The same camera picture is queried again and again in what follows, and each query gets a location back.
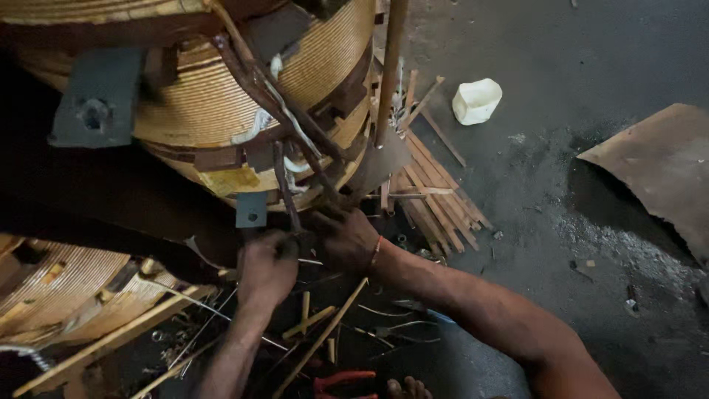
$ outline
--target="hand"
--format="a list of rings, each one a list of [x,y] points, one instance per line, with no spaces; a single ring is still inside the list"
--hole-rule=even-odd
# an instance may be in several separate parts
[[[330,208],[328,214],[332,217],[313,212],[311,222],[324,237],[329,265],[364,272],[372,262],[379,233],[359,209],[347,213]]]
[[[239,252],[240,305],[255,303],[273,310],[286,299],[298,275],[298,244],[288,238],[283,231],[271,231]],[[279,246],[283,254],[277,259]]]

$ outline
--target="foot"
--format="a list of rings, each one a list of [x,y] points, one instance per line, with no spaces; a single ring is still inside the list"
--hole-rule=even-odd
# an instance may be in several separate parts
[[[389,399],[433,399],[433,395],[421,381],[409,376],[403,379],[403,383],[406,386],[405,390],[401,389],[397,380],[392,379],[386,382]]]

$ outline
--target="red-handled pliers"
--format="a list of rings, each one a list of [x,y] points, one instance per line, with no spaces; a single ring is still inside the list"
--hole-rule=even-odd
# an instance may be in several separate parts
[[[350,381],[374,377],[376,377],[376,373],[374,371],[341,371],[327,378],[315,378],[315,380],[313,381],[315,399],[338,399],[336,396],[332,396],[329,393],[325,392],[325,389],[330,386],[337,385],[339,383],[346,383]],[[379,399],[379,396],[376,393],[372,393],[371,395],[359,396],[354,399]]]

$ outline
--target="white plastic container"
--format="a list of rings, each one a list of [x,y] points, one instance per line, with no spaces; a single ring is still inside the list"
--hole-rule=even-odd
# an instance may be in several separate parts
[[[453,113],[461,124],[481,124],[490,119],[500,99],[502,88],[492,79],[462,83],[453,97]]]

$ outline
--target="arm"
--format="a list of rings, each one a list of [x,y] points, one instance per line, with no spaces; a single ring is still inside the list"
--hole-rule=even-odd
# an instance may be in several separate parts
[[[387,240],[370,267],[379,234],[358,209],[336,219],[325,250],[348,265],[448,314],[470,334],[515,359],[543,398],[619,398],[573,329],[500,285],[413,255]],[[352,260],[361,259],[358,263]]]
[[[285,246],[284,259],[276,259],[276,248],[285,239],[284,232],[276,231],[247,244],[240,254],[239,305],[224,344],[202,380],[200,398],[233,399],[244,393],[261,336],[274,309],[296,283],[297,248],[292,241]]]

